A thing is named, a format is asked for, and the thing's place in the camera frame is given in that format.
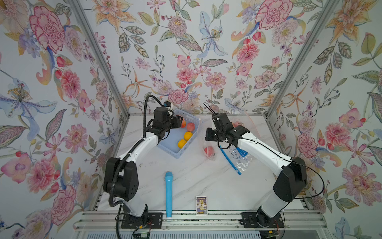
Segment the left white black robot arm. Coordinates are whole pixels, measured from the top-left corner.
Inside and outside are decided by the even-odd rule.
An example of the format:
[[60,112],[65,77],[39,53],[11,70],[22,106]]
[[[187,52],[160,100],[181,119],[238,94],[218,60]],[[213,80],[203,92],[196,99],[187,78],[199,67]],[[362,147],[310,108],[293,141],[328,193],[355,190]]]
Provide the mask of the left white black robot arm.
[[137,161],[166,139],[171,129],[180,128],[182,120],[182,116],[175,115],[169,101],[161,103],[157,97],[147,96],[142,138],[122,156],[107,160],[103,191],[109,194],[110,207],[119,206],[123,210],[125,221],[139,227],[148,224],[148,206],[136,196],[139,187]]

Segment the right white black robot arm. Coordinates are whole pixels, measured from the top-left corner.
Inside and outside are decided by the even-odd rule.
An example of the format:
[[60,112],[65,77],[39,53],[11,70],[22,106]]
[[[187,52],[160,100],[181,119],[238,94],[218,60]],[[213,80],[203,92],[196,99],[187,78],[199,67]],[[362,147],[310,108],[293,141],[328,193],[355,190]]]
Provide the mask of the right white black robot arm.
[[234,126],[225,113],[213,113],[213,128],[207,128],[207,141],[227,143],[249,153],[266,165],[277,177],[267,200],[255,214],[242,214],[245,228],[270,228],[282,221],[281,211],[285,209],[307,186],[304,160],[291,158],[274,150],[242,125]]

